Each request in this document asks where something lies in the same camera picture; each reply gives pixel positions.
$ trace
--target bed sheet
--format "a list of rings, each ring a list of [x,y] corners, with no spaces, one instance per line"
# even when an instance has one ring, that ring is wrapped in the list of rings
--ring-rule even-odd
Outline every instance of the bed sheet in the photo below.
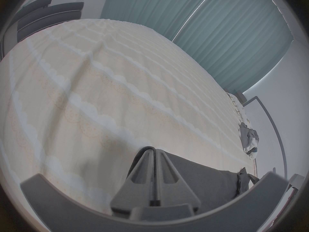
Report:
[[[147,145],[254,173],[224,90],[142,25],[85,19],[35,33],[1,61],[0,100],[1,171],[34,217],[19,183],[36,173],[110,214],[110,200]]]

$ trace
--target headboard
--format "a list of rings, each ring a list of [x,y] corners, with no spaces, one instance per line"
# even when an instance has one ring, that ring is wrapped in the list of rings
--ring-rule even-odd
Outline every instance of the headboard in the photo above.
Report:
[[[269,112],[255,96],[243,104],[246,115],[259,135],[256,166],[258,177],[274,171],[287,179],[286,155],[277,127]]]

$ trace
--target bed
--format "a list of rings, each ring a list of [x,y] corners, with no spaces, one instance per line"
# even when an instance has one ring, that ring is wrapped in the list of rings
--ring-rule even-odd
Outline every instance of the bed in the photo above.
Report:
[[[1,184],[38,219],[19,184],[36,173],[79,203],[109,202],[144,146],[255,174],[239,116],[216,81],[142,25],[65,22],[19,42],[0,63]]]

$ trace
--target patterned pillowcase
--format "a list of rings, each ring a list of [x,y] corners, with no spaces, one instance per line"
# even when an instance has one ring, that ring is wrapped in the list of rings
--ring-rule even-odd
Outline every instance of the patterned pillowcase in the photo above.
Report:
[[[240,123],[244,122],[249,129],[252,129],[251,123],[250,123],[250,121],[249,121],[249,119],[248,119],[248,117],[247,117],[247,115],[245,113],[245,109],[242,106],[242,104],[239,102],[239,100],[237,99],[237,97],[235,95],[232,95],[230,93],[227,93],[227,94],[228,94],[228,96],[230,97],[230,99],[233,102],[235,110],[236,110],[236,112],[237,112],[237,114],[239,116]]]

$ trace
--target curtain fold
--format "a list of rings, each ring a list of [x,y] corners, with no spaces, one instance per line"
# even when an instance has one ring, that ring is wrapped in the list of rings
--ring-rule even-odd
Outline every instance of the curtain fold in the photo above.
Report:
[[[203,0],[106,0],[101,18],[145,25],[173,40]],[[205,0],[174,43],[222,88],[244,92],[284,56],[293,40],[272,0]]]

